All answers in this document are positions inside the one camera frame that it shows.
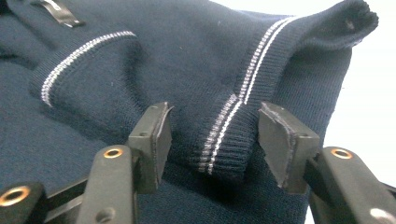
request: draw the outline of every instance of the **folded fabric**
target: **folded fabric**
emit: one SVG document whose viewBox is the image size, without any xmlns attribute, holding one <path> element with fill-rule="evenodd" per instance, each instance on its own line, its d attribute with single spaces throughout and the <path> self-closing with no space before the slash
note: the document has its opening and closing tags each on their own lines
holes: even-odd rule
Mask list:
<svg viewBox="0 0 396 224">
<path fill-rule="evenodd" d="M 2 3 L 0 187 L 63 186 L 167 101 L 173 144 L 159 192 L 140 198 L 143 222 L 304 221 L 305 196 L 278 189 L 263 161 L 258 109 L 282 105 L 323 139 L 351 48 L 377 26 L 364 2 L 307 17 L 201 0 L 64 4 L 85 25 Z"/>
</svg>

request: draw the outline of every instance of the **fabric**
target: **fabric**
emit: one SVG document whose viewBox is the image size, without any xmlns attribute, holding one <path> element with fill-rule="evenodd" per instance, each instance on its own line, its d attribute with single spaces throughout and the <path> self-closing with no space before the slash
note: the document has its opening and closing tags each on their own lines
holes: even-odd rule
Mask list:
<svg viewBox="0 0 396 224">
<path fill-rule="evenodd" d="M 70 29 L 29 1 L 0 11 L 0 188 L 51 191 L 123 144 L 167 101 L 172 148 L 143 223 L 302 223 L 306 197 L 276 186 L 257 144 L 261 101 L 323 139 L 351 57 L 377 26 L 359 0 L 307 17 L 201 1 L 63 1 Z"/>
</svg>

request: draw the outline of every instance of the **navy blue garment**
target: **navy blue garment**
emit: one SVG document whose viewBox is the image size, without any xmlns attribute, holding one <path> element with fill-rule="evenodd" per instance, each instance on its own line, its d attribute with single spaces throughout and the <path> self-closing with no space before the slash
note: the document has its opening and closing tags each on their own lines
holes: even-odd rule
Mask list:
<svg viewBox="0 0 396 224">
<path fill-rule="evenodd" d="M 145 109 L 168 101 L 172 148 L 143 223 L 302 223 L 305 196 L 276 186 L 257 144 L 261 101 L 323 139 L 351 49 L 377 26 L 360 0 L 308 17 L 201 0 L 64 0 L 63 26 L 28 0 L 0 10 L 0 188 L 49 190 L 123 144 Z"/>
</svg>

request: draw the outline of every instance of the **white background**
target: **white background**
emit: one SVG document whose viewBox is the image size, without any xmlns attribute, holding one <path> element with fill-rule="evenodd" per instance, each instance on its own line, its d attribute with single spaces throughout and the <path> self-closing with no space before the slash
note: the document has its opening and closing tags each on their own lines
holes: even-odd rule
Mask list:
<svg viewBox="0 0 396 224">
<path fill-rule="evenodd" d="M 309 15 L 340 1 L 214 2 L 269 14 Z M 354 151 L 380 181 L 396 187 L 396 1 L 366 2 L 377 13 L 379 26 L 353 49 L 324 145 Z M 310 214 L 305 223 L 314 223 Z"/>
</svg>

